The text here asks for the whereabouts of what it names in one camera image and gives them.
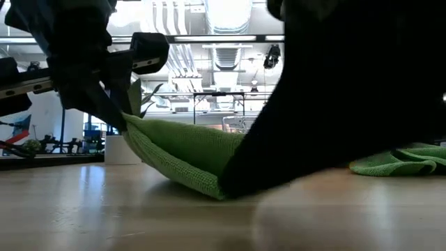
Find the green towel edge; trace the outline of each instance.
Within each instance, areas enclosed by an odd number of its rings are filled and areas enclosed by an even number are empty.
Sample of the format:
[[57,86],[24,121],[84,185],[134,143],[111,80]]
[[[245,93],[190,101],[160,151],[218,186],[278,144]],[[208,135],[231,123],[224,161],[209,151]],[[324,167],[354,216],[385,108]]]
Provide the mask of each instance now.
[[[147,136],[145,136],[145,134],[141,133],[134,125],[128,123],[127,126],[130,129],[130,132],[127,131],[123,133],[124,139],[128,142],[129,147],[141,159],[143,159],[146,164],[155,168],[162,175],[166,176],[172,181],[183,184],[193,190],[219,200],[227,198],[227,196],[224,194],[224,192],[221,191],[218,186],[218,177],[216,175],[200,170],[196,167],[193,167],[187,162],[173,157],[172,155],[168,154],[166,151],[162,150],[160,147],[152,143],[152,141]],[[172,165],[164,167],[160,165],[161,161],[165,161],[167,159],[169,160],[167,162],[171,162]],[[187,175],[188,172],[196,172],[201,177],[191,178]]]

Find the ceiling pipe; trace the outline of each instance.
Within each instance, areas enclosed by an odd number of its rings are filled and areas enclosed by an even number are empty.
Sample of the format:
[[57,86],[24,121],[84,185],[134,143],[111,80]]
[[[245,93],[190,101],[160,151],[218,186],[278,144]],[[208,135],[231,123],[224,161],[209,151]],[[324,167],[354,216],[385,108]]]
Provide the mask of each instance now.
[[[166,30],[164,29],[164,21],[162,19],[162,9],[163,9],[163,5],[162,5],[162,1],[157,0],[155,2],[156,4],[156,25],[155,28],[157,29],[157,31],[159,33],[162,34],[167,34]],[[169,58],[172,59],[172,66],[174,66],[175,69],[177,69],[180,73],[180,76],[185,77],[186,76],[186,72],[183,69],[183,66],[181,65],[180,59],[178,58],[178,56],[176,55],[175,51],[172,49],[172,47],[170,47],[169,49]]]
[[[157,32],[155,24],[153,23],[153,2],[152,0],[143,0],[144,8],[147,10],[148,15],[144,15],[144,20],[141,20],[139,25],[141,31],[143,32]],[[168,58],[166,62],[166,67],[171,73],[174,73],[176,77],[180,76],[180,72],[172,66],[172,59]]]
[[[177,11],[178,11],[178,30],[180,31],[180,35],[188,35],[187,29],[186,29],[186,16],[185,16],[185,4],[184,0],[177,1]],[[197,67],[195,66],[195,60],[194,55],[192,53],[192,48],[189,44],[183,44],[182,45],[187,56],[187,60],[190,62],[192,71],[194,73],[194,77],[200,77],[200,74],[198,73]]]
[[[170,35],[177,35],[176,27],[175,27],[175,8],[174,8],[174,1],[173,0],[167,0],[166,1],[166,7],[167,7],[167,30],[169,31]],[[174,51],[175,49],[179,52],[181,57],[183,58],[183,64],[187,69],[187,76],[192,76],[192,68],[190,66],[190,62],[187,60],[186,54],[183,50],[183,47],[181,45],[174,45]]]

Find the wooden table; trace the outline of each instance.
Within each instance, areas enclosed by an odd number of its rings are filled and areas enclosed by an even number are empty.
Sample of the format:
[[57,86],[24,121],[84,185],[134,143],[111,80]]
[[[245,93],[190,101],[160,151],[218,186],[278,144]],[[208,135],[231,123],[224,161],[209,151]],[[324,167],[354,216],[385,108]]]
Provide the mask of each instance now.
[[0,172],[0,201],[0,250],[446,250],[443,177],[331,169],[220,202],[146,165],[77,165]]

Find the ceiling light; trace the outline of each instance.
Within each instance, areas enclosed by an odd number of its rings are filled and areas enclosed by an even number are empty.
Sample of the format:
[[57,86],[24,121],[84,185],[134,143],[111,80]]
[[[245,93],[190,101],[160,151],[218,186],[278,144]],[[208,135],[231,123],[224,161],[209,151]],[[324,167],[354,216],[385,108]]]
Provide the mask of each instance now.
[[241,42],[241,41],[255,41],[256,36],[225,36],[225,35],[214,35],[214,36],[176,36],[175,41],[177,42]]
[[252,48],[252,45],[202,45],[203,49],[241,49]]
[[275,41],[275,42],[283,42],[285,40],[285,36],[283,36],[283,35],[266,36],[265,40],[267,40],[267,41]]

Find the green microfiber towel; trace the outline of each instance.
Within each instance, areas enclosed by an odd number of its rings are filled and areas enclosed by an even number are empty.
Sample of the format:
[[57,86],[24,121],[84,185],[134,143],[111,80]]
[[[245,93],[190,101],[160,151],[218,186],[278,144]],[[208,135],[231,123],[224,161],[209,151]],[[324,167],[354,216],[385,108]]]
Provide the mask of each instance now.
[[445,167],[446,148],[423,143],[372,155],[350,164],[352,171],[367,176],[444,174]]
[[[141,85],[129,90],[132,112],[141,110]],[[243,140],[244,135],[197,125],[123,114],[129,147],[148,165],[172,181],[216,199],[226,195],[218,186],[218,176]]]

